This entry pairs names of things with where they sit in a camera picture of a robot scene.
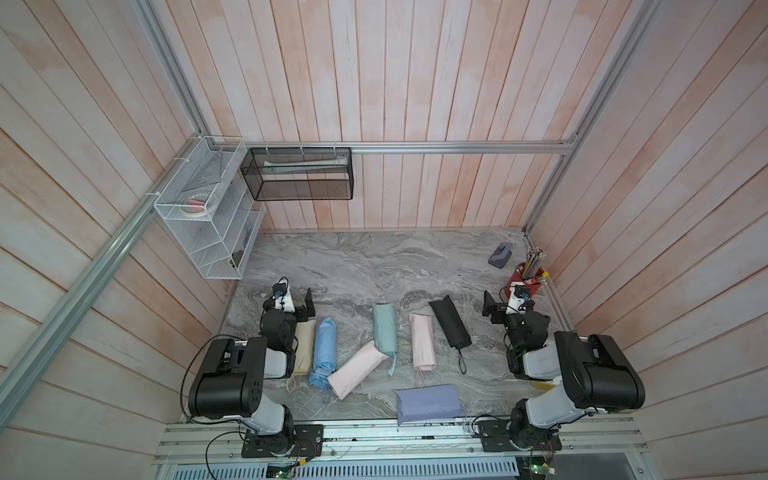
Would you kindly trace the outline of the beige umbrella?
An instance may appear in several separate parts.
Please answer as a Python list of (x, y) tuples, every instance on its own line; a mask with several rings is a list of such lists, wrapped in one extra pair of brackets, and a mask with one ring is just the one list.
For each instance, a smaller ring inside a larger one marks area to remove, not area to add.
[(314, 345), (316, 334), (316, 321), (314, 319), (297, 324), (295, 339), (295, 364), (293, 374), (295, 376), (308, 375), (312, 369), (314, 360)]

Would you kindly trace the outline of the blue umbrella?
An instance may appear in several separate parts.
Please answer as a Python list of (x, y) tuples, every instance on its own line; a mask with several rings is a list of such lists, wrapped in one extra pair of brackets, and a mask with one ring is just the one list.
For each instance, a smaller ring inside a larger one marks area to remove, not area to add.
[(330, 388), (329, 377), (337, 369), (337, 326), (326, 317), (316, 328), (312, 370), (309, 383), (320, 389)]

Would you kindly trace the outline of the mint green umbrella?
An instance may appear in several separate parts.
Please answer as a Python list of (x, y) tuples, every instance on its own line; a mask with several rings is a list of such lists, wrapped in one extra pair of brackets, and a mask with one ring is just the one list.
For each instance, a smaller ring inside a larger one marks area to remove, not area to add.
[(399, 351), (396, 310), (392, 304), (374, 304), (372, 313), (374, 344), (382, 354), (392, 360), (388, 375), (393, 376)]

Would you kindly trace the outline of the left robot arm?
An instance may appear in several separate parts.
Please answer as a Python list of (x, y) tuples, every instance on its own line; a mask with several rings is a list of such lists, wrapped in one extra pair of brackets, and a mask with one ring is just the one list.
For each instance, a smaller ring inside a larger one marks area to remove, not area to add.
[(253, 454), (259, 448), (265, 455), (295, 453), (299, 439), (292, 414), (263, 389), (267, 380), (293, 375), (303, 345), (298, 326), (315, 315), (312, 291), (298, 304), (288, 278), (280, 278), (263, 303), (257, 336), (218, 334), (194, 356), (202, 362), (188, 395), (180, 400), (185, 417), (198, 424), (244, 427), (244, 447)]

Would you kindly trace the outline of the red pencil cup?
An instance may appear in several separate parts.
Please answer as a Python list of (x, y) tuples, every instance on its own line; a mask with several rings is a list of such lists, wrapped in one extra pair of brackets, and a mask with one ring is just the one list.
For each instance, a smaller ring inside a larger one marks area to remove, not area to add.
[(540, 287), (549, 281), (550, 275), (543, 268), (545, 256), (545, 252), (539, 248), (527, 251), (526, 260), (517, 265), (508, 285), (502, 289), (507, 299), (513, 294), (516, 286), (527, 286), (530, 289), (530, 296), (534, 296)]

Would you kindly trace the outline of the grey stapler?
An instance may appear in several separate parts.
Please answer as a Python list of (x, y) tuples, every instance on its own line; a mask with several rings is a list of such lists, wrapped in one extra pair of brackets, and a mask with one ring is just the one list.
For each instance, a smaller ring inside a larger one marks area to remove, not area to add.
[(500, 243), (488, 259), (488, 263), (498, 269), (503, 269), (512, 257), (513, 245), (508, 242)]

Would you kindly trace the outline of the black umbrella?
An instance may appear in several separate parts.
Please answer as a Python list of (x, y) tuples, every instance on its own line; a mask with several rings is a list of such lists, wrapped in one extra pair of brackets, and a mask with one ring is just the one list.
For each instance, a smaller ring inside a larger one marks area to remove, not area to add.
[(446, 295), (443, 299), (430, 301), (429, 305), (446, 336), (449, 346), (458, 353), (460, 372), (466, 374), (467, 366), (462, 350), (469, 347), (472, 340), (452, 298)]

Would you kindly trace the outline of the yellow alarm clock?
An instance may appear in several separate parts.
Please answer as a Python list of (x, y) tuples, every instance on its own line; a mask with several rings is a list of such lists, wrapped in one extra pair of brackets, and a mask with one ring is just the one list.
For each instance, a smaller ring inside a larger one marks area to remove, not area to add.
[(534, 388), (536, 388), (538, 390), (542, 390), (542, 391), (552, 390), (552, 389), (556, 388), (560, 383), (561, 383), (561, 378), (560, 377), (556, 377), (556, 378), (551, 379), (551, 380), (538, 380), (538, 379), (536, 379), (536, 380), (531, 380), (530, 381), (530, 384)]

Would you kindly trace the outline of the large pink umbrella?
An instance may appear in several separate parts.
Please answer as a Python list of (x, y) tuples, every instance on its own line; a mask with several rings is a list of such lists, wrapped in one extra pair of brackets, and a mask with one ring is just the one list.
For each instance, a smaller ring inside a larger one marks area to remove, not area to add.
[(364, 344), (342, 367), (328, 377), (331, 390), (344, 400), (387, 356), (380, 352), (373, 340)]

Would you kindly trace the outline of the small pink umbrella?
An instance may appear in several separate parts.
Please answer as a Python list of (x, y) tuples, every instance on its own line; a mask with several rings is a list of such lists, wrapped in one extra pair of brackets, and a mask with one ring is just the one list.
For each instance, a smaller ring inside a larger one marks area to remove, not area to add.
[(409, 315), (413, 366), (417, 372), (433, 371), (437, 360), (432, 318), (422, 314)]

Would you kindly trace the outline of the lavender umbrella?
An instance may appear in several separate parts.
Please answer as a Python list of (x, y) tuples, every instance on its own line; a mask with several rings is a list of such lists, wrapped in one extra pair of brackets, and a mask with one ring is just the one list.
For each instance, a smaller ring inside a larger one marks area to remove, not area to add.
[(399, 425), (430, 420), (447, 420), (462, 414), (453, 385), (436, 385), (395, 391)]

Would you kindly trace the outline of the tape roll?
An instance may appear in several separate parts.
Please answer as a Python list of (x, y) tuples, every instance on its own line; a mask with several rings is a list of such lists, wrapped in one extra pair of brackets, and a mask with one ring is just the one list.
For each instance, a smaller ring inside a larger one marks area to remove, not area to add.
[(181, 201), (179, 207), (180, 213), (191, 219), (206, 217), (215, 211), (215, 208), (208, 205), (210, 193), (206, 191), (195, 192)]

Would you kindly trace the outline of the black mesh basket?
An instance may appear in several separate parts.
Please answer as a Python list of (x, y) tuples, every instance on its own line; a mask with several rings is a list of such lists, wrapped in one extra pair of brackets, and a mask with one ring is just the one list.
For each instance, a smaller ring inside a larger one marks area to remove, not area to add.
[(240, 172), (257, 202), (349, 201), (352, 153), (341, 147), (251, 147)]

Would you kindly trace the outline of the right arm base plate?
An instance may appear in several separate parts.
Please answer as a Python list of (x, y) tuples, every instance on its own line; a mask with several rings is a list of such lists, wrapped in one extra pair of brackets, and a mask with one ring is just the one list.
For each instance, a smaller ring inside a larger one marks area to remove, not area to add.
[(475, 429), (486, 453), (512, 451), (560, 451), (558, 431), (515, 424), (511, 420), (481, 419)]

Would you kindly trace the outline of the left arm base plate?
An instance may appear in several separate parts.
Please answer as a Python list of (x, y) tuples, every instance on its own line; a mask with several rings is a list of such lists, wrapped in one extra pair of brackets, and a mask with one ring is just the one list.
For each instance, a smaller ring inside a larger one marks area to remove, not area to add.
[(324, 426), (298, 425), (274, 435), (257, 435), (248, 431), (241, 455), (246, 459), (263, 458), (311, 460), (323, 449)]

